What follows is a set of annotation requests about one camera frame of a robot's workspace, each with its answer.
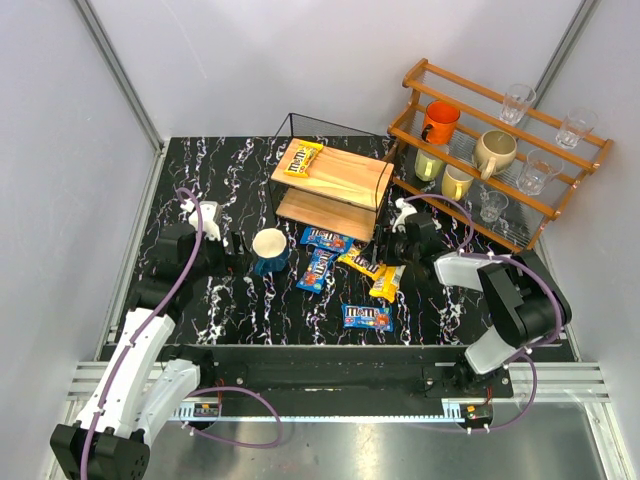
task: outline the blue mug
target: blue mug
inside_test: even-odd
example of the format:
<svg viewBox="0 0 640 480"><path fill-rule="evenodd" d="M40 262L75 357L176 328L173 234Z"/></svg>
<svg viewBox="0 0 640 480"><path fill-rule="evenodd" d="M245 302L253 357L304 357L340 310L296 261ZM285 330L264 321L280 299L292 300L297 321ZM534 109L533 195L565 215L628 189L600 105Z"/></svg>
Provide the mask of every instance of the blue mug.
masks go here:
<svg viewBox="0 0 640 480"><path fill-rule="evenodd" d="M251 244L258 257L253 271L260 276L272 272L280 272L289 260L289 243L287 237L277 228L260 230Z"/></svg>

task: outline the drinking glass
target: drinking glass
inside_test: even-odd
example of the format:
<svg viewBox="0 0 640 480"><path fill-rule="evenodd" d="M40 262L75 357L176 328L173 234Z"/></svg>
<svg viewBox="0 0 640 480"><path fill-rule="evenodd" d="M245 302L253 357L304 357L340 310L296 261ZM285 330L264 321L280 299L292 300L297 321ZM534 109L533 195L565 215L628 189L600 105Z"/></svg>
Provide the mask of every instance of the drinking glass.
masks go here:
<svg viewBox="0 0 640 480"><path fill-rule="evenodd" d="M495 190L487 193L482 199L480 217L486 223L495 222L502 211L509 205L509 199L504 193Z"/></svg>
<svg viewBox="0 0 640 480"><path fill-rule="evenodd" d="M598 123L598 116L591 110L576 107L569 110L556 134L558 146L566 149L575 148L578 142L591 133Z"/></svg>
<svg viewBox="0 0 640 480"><path fill-rule="evenodd" d="M535 99L536 92L530 86L521 83L511 85L504 94L500 120L509 125L517 124Z"/></svg>
<svg viewBox="0 0 640 480"><path fill-rule="evenodd" d="M540 148L531 150L516 180L518 189L526 195L539 195L563 167L560 157Z"/></svg>

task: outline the wooden board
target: wooden board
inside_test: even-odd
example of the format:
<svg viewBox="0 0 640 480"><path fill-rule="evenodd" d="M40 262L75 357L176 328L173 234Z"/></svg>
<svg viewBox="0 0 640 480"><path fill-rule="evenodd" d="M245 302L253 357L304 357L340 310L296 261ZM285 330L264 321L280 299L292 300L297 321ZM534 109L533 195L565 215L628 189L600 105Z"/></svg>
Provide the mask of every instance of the wooden board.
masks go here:
<svg viewBox="0 0 640 480"><path fill-rule="evenodd" d="M382 202L393 164L324 147L307 169L308 178L285 175L300 140L293 138L271 179L299 190L375 211Z"/></svg>
<svg viewBox="0 0 640 480"><path fill-rule="evenodd" d="M364 208L290 188L276 215L369 242L376 214Z"/></svg>

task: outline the metal floor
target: metal floor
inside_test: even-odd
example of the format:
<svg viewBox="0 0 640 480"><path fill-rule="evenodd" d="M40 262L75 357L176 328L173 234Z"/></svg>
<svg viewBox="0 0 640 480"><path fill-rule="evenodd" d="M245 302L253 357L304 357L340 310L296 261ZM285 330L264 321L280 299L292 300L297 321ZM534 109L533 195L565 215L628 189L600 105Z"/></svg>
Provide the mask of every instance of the metal floor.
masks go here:
<svg viewBox="0 0 640 480"><path fill-rule="evenodd" d="M494 424L517 413L496 406ZM268 442L274 424L220 423L209 430L245 442ZM587 417L577 404L539 404L513 428L490 435L428 432L403 424L285 424L274 450L234 448L190 437L167 424L153 445L145 478L211 479L518 479L605 478Z"/></svg>

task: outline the blue candy bag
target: blue candy bag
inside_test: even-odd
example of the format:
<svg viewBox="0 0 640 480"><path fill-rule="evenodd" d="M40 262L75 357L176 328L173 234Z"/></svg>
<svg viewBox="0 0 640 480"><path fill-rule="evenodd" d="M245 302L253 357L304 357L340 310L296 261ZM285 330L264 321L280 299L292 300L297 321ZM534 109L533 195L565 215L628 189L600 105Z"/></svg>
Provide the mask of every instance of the blue candy bag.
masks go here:
<svg viewBox="0 0 640 480"><path fill-rule="evenodd" d="M393 332L391 309L388 307L342 306L345 328L372 328L383 332Z"/></svg>
<svg viewBox="0 0 640 480"><path fill-rule="evenodd" d="M329 271L329 266L337 256L337 253L316 248L311 256L311 262L307 267L307 271L304 272L302 278L298 280L296 286L313 293L320 293L324 285L324 279Z"/></svg>
<svg viewBox="0 0 640 480"><path fill-rule="evenodd" d="M353 243L353 238L338 233L327 232L316 227L307 227L302 234L302 245L315 245L316 247L331 250L336 253L347 253Z"/></svg>

